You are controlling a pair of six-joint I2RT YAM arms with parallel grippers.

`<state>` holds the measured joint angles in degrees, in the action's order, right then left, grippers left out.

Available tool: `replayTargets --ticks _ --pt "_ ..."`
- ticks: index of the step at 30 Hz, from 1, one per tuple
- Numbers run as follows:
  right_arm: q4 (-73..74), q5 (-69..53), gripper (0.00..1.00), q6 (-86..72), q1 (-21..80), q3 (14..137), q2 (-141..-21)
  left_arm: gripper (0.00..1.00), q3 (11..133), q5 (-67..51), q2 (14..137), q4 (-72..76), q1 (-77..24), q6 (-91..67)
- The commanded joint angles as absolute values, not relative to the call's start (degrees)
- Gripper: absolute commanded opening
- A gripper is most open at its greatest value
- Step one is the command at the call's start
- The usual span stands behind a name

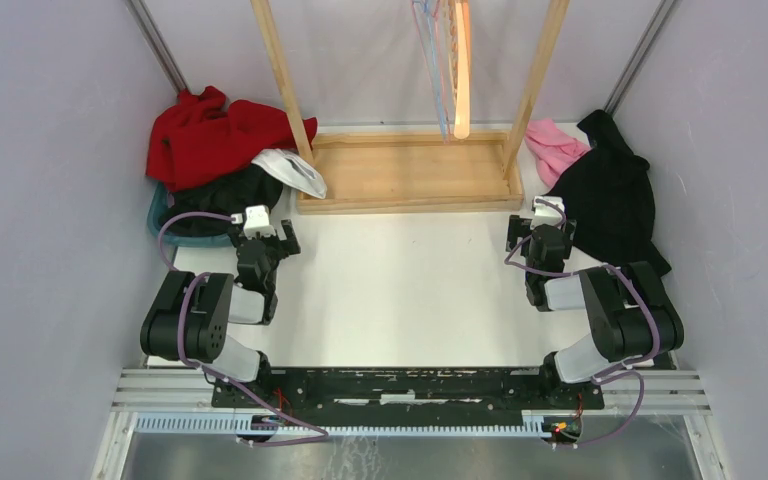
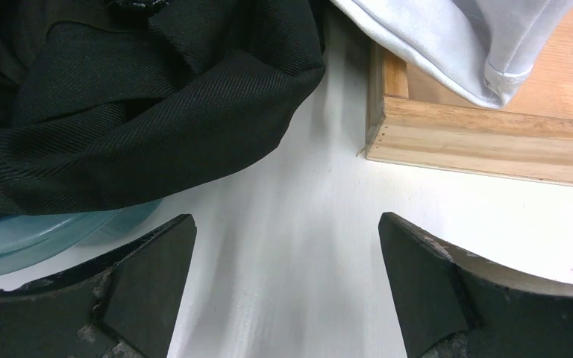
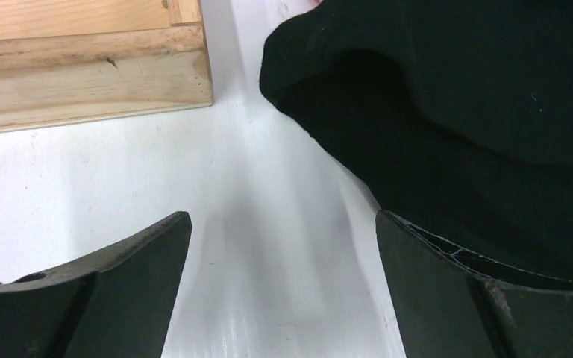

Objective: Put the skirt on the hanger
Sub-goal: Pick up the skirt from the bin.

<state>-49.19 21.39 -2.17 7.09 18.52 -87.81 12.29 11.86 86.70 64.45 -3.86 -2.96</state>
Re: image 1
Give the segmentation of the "red skirt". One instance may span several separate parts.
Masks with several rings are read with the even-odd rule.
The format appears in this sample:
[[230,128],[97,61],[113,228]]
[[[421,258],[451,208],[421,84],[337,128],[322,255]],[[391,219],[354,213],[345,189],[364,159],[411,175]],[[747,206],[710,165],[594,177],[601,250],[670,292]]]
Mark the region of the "red skirt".
[[283,110],[229,101],[213,86],[199,94],[184,90],[153,123],[145,174],[178,192],[245,169],[263,150],[295,147]]

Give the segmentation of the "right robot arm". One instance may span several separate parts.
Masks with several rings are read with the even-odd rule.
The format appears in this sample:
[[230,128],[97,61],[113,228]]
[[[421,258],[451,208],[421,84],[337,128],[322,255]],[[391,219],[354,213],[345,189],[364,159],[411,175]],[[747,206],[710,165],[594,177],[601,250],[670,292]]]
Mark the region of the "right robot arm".
[[512,215],[506,232],[505,262],[523,270],[529,303],[540,312],[580,310],[587,316],[587,333],[549,353],[540,367],[538,396],[551,408],[572,401],[577,384],[604,382],[685,340],[683,322],[648,262],[566,271],[574,230],[574,223],[539,224]]

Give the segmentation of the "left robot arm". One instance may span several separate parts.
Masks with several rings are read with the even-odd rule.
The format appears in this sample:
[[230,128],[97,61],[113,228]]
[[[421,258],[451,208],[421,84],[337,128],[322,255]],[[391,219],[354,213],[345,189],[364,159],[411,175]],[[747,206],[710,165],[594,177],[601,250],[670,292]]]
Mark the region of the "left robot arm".
[[229,237],[236,249],[237,273],[167,273],[140,329],[147,356],[185,361],[223,381],[237,380],[236,392],[251,406],[267,404],[275,391],[265,353],[246,347],[228,333],[230,324],[267,326],[278,304],[280,262],[301,253],[292,221],[283,233],[254,220],[233,221]]

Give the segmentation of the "wooden hanger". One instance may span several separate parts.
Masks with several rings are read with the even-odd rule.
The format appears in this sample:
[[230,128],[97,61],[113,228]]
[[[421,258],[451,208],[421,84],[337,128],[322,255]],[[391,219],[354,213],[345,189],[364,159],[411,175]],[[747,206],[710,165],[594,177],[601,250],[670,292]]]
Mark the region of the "wooden hanger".
[[449,1],[450,60],[455,106],[454,137],[463,140],[471,132],[471,29],[468,1]]

